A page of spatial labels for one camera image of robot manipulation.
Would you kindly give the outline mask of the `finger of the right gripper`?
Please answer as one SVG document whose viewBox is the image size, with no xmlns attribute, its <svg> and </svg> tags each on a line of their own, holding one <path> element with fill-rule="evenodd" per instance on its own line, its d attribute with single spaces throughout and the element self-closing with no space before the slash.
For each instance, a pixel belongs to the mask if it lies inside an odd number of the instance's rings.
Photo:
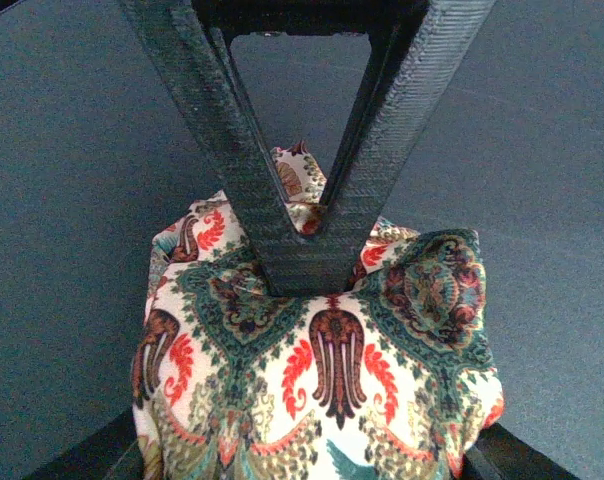
<svg viewBox="0 0 604 480">
<path fill-rule="evenodd" d="M 189 1 L 122 7 L 247 235 L 277 296 L 304 296 L 301 237 L 230 52 L 228 30 L 201 21 Z"/>
<path fill-rule="evenodd" d="M 346 289 L 358 254 L 490 1 L 389 1 L 367 13 L 369 61 L 321 202 L 319 295 Z"/>
</svg>

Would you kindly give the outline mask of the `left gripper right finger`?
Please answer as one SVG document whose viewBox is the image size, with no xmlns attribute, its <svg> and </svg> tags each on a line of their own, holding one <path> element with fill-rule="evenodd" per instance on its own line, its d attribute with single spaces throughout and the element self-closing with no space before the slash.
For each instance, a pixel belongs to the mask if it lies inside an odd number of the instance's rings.
<svg viewBox="0 0 604 480">
<path fill-rule="evenodd" d="M 462 479 L 578 480 L 499 423 L 483 429 L 464 455 Z"/>
</svg>

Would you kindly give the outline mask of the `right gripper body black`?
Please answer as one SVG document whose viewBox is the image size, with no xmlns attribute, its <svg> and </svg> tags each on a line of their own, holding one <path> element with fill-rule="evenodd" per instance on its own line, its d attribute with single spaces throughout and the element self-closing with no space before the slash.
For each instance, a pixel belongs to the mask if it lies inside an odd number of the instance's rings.
<svg viewBox="0 0 604 480">
<path fill-rule="evenodd" d="M 427 1 L 191 1 L 207 29 L 220 30 L 227 43 L 238 36 L 365 36 L 382 52 L 399 35 L 409 42 L 424 19 Z"/>
</svg>

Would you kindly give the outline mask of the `floral patterned tie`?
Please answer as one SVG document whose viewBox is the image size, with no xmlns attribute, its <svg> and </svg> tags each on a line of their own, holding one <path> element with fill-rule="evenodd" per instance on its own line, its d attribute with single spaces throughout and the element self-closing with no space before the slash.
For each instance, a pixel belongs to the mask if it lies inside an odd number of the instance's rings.
<svg viewBox="0 0 604 480">
<path fill-rule="evenodd" d="M 271 296 L 223 192 L 152 242 L 146 479 L 458 479 L 504 409 L 476 232 L 378 219 L 342 293 Z"/>
</svg>

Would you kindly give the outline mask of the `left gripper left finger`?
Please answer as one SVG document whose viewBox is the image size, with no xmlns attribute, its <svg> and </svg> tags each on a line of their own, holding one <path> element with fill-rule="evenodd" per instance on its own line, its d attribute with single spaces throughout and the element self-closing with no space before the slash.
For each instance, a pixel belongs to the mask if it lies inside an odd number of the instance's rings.
<svg viewBox="0 0 604 480">
<path fill-rule="evenodd" d="M 27 480 L 140 480 L 143 478 L 130 408 L 61 456 L 25 476 Z"/>
</svg>

